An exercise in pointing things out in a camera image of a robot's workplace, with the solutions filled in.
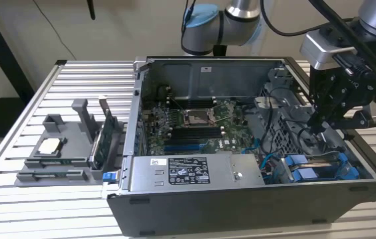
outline aluminum extrusion table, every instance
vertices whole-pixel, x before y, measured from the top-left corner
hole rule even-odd
[[[309,71],[309,64],[298,62]],[[101,186],[17,188],[16,172],[44,130],[46,114],[61,114],[64,121],[77,121],[70,108],[74,98],[88,99],[88,111],[97,120],[102,112],[98,95],[118,120],[128,120],[133,87],[132,62],[68,61],[54,66],[37,93],[0,144],[0,239],[1,238],[94,238],[122,239],[116,220],[101,199]],[[376,151],[376,128],[358,130]],[[231,231],[161,238],[273,238],[358,239],[376,238],[376,202],[357,205],[330,225]]]

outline cable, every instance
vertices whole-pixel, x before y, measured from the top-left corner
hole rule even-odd
[[[283,119],[283,121],[294,122],[294,123],[307,123],[306,121],[294,120],[294,119]]]
[[[49,23],[49,25],[50,25],[50,27],[52,27],[52,29],[53,29],[53,31],[54,31],[54,34],[56,34],[56,36],[57,36],[57,39],[60,40],[60,42],[61,42],[62,46],[65,47],[68,53],[70,54],[70,56],[73,57],[73,59],[77,60],[76,57],[74,57],[74,55],[73,55],[73,53],[70,52],[70,50],[68,49],[66,45],[64,44],[62,39],[61,39],[61,37],[60,37],[60,34],[57,33],[57,31],[56,31],[56,29],[54,29],[54,27],[53,27],[53,25],[52,25],[52,23],[50,23],[48,17],[46,17],[45,14],[42,13],[42,11],[41,11],[41,9],[40,9],[37,3],[36,3],[36,0],[32,0],[32,1],[33,1],[34,5],[36,5],[36,7],[37,7],[37,9],[38,9],[38,11],[40,11],[40,14],[42,15],[44,19],[46,19],[46,21],[48,21],[48,23]]]
[[[178,108],[182,110],[182,112],[185,111],[184,109],[182,109],[182,107],[181,107],[181,105],[176,102],[176,100],[172,98],[172,97],[169,97],[169,99],[174,102],[174,104],[178,106]]]
[[[282,32],[282,31],[279,31],[278,29],[275,29],[275,27],[271,25],[271,23],[270,23],[270,21],[269,21],[269,18],[267,18],[267,16],[266,16],[266,11],[265,11],[265,7],[263,7],[263,3],[262,3],[262,2],[263,2],[263,0],[259,0],[259,11],[261,11],[262,19],[265,20],[265,23],[266,23],[267,27],[270,28],[270,30],[271,30],[275,34],[278,34],[278,35],[281,35],[281,36],[287,36],[287,37],[290,37],[290,36],[298,36],[298,35],[301,35],[301,34],[307,33],[307,31],[317,30],[317,29],[319,29],[322,26],[325,26],[325,25],[329,24],[329,22],[326,22],[326,23],[323,23],[323,24],[321,24],[321,25],[317,25],[317,26],[310,27],[310,28],[307,28],[307,29],[305,29],[305,30],[301,30],[301,31],[295,31],[295,32]],[[351,21],[351,20],[353,20],[353,18],[343,18],[343,21]]]
[[[273,116],[273,108],[271,108],[271,103],[270,103],[269,97],[267,97],[267,101],[269,101],[269,117],[267,117],[265,132],[263,132],[261,139],[259,139],[259,149],[261,149],[261,152],[263,152],[265,154],[269,154],[269,152],[265,151],[262,145],[263,145],[266,135],[267,135],[267,132],[269,132],[269,129],[270,129],[270,122],[271,122],[271,116]]]
[[[262,163],[259,166],[259,170],[265,167],[267,159],[271,157],[273,153],[267,154],[266,157],[262,159]]]
[[[160,88],[161,88],[162,86],[169,87],[168,84],[160,84],[160,85],[157,85],[157,87],[156,87],[156,100],[158,99],[158,91],[160,91]]]
[[[271,95],[271,92],[273,92],[274,90],[278,90],[278,89],[291,91],[291,89],[289,89],[289,88],[286,88],[286,87],[274,87],[274,88],[269,91],[269,94],[267,94],[267,95]]]
[[[305,153],[305,155],[309,155],[307,152],[303,150],[302,145],[301,145],[301,141],[299,141],[299,136],[302,131],[305,131],[307,128],[302,128],[298,133],[297,133],[297,143],[298,143],[298,148],[301,149],[301,151]]]
[[[341,36],[347,40],[350,45],[358,52],[358,55],[366,60],[369,64],[369,68],[376,73],[376,55],[371,50],[367,48],[365,43],[355,37],[355,34],[350,27],[346,25],[343,20],[339,18],[337,13],[331,10],[331,8],[326,5],[322,0],[309,0],[309,3],[315,8],[315,10],[321,13],[321,15],[326,18],[330,24],[341,33]]]
[[[184,8],[184,13],[182,13],[182,22],[181,22],[181,32],[184,31],[184,23],[185,23],[185,12],[188,8],[188,0],[185,1],[185,8]]]
[[[247,150],[254,150],[254,149],[257,149],[258,148],[258,139],[254,139],[254,147],[251,147],[251,148],[245,148],[242,151],[241,151],[241,154],[245,154],[245,152],[247,151]]]
[[[339,155],[339,152],[333,150],[333,151],[329,151],[329,152],[322,153],[322,154],[305,155],[305,157],[306,157],[306,158],[321,157],[321,156],[325,156],[325,155],[327,155],[327,154],[337,154],[337,155]]]
[[[277,151],[279,151],[279,149],[277,149],[275,151],[271,151],[271,147],[273,147],[273,141],[274,141],[274,138],[275,138],[275,135],[277,135],[277,132],[283,130],[283,128],[278,128],[274,132],[273,132],[273,136],[271,136],[271,141],[270,141],[270,148],[269,148],[269,154],[273,154],[275,153]]]
[[[189,21],[190,16],[192,16],[194,2],[196,2],[196,0],[193,0],[188,11],[186,11],[188,0],[186,0],[186,2],[185,2],[185,9],[184,9],[184,13],[182,13],[182,25],[181,25],[181,48],[184,48],[184,45],[182,45],[182,38],[184,38],[185,30],[186,30],[186,24],[188,24],[188,21]]]

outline warning label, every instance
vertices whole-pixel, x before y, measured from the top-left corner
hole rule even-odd
[[[169,158],[169,183],[172,185],[209,183],[206,158]]]

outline black cable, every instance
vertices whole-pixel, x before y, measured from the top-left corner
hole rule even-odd
[[[298,143],[298,148],[301,149],[301,151],[305,153],[305,155],[309,155],[307,152],[303,150],[302,145],[301,145],[301,141],[299,141],[301,133],[302,133],[306,129],[307,129],[307,128],[302,128],[301,130],[298,130],[298,133],[297,133],[297,143]]]
[[[273,148],[273,141],[274,141],[277,132],[281,131],[281,130],[283,130],[283,128],[278,128],[278,129],[273,132],[271,141],[270,141],[270,148],[269,148],[269,154],[270,154],[270,153],[275,153],[277,151],[279,151],[278,148],[275,149],[275,151],[271,151],[271,148]]]
[[[271,92],[277,89],[282,89],[282,90],[287,90],[287,91],[291,91],[291,89],[286,88],[286,87],[274,87],[270,91],[269,91],[269,94],[271,96]]]
[[[295,119],[283,119],[283,121],[294,122],[294,123],[307,123],[306,121],[295,120]]]
[[[330,24],[341,33],[341,36],[347,40],[354,49],[358,52],[358,55],[366,60],[369,64],[369,68],[376,73],[376,55],[371,50],[367,48],[365,43],[357,38],[353,30],[346,25],[343,20],[339,18],[337,13],[331,10],[331,8],[326,5],[322,0],[309,0],[309,3],[315,8],[315,10],[321,13],[321,15],[326,18]]]
[[[184,48],[184,45],[182,45],[182,38],[184,38],[185,30],[186,30],[186,24],[188,24],[188,21],[189,21],[190,16],[192,16],[194,2],[196,2],[196,0],[193,0],[188,11],[186,11],[188,0],[186,0],[186,2],[185,2],[185,9],[184,9],[184,13],[182,13],[182,26],[181,26],[181,48]]]
[[[267,123],[266,123],[266,128],[265,128],[265,132],[261,136],[261,139],[259,139],[259,149],[261,149],[261,152],[263,152],[266,155],[269,154],[265,149],[263,149],[263,143],[265,143],[265,139],[266,139],[266,136],[267,136],[267,132],[269,132],[269,129],[270,129],[270,123],[271,123],[271,116],[273,116],[273,108],[271,108],[271,103],[270,103],[270,98],[267,98],[267,101],[269,101],[269,117],[267,117]]]
[[[169,87],[168,84],[160,84],[160,85],[157,85],[157,87],[156,87],[156,97],[154,97],[154,100],[158,99],[158,91],[160,91],[160,88],[161,88],[162,86]]]
[[[181,22],[181,33],[184,31],[184,23],[185,23],[185,12],[186,12],[186,8],[188,8],[188,0],[185,1],[185,8],[184,8],[184,13],[182,13],[182,22]]]
[[[267,18],[267,16],[266,16],[266,11],[265,11],[265,7],[263,7],[263,0],[259,0],[259,11],[261,11],[261,15],[262,15],[262,19],[265,20],[265,23],[266,23],[266,25],[267,25],[267,27],[270,28],[270,30],[275,33],[275,34],[278,34],[278,35],[281,35],[281,36],[298,36],[298,35],[301,35],[301,34],[305,34],[305,33],[307,33],[307,31],[313,31],[313,30],[317,30],[317,29],[319,29],[322,26],[325,26],[325,25],[327,25],[329,23],[323,23],[323,24],[321,24],[321,25],[318,25],[318,26],[314,26],[314,27],[310,27],[310,28],[307,28],[307,29],[305,29],[305,30],[301,30],[301,31],[295,31],[295,32],[282,32],[282,31],[279,31],[278,29],[275,29],[275,27],[271,25],[271,23],[270,23],[270,21],[269,21],[269,18]],[[353,20],[353,18],[343,18],[343,21],[351,21]]]
[[[56,34],[56,36],[57,36],[57,39],[60,40],[60,42],[61,42],[62,46],[65,47],[68,53],[70,54],[70,56],[73,57],[73,59],[77,60],[76,57],[74,57],[74,55],[73,55],[73,53],[70,52],[70,50],[68,49],[66,45],[64,44],[62,39],[61,39],[61,37],[60,37],[60,34],[57,33],[57,31],[56,31],[56,29],[54,29],[54,27],[53,27],[53,25],[52,25],[52,23],[50,23],[48,17],[46,17],[45,14],[42,13],[42,11],[41,11],[41,9],[40,9],[40,7],[38,7],[36,1],[34,1],[34,0],[32,0],[32,1],[33,1],[34,5],[36,5],[36,7],[37,7],[37,9],[38,9],[38,11],[40,11],[40,14],[42,15],[44,19],[46,19],[46,21],[48,21],[48,23],[49,23],[49,25],[50,25],[50,27],[52,27],[52,29],[53,29],[53,31],[54,31],[54,34]]]

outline white label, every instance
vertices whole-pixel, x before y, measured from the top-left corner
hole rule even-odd
[[[210,66],[201,67],[201,72],[212,72],[212,67]]]
[[[165,166],[168,164],[166,158],[152,158],[150,159],[150,165],[152,166]]]

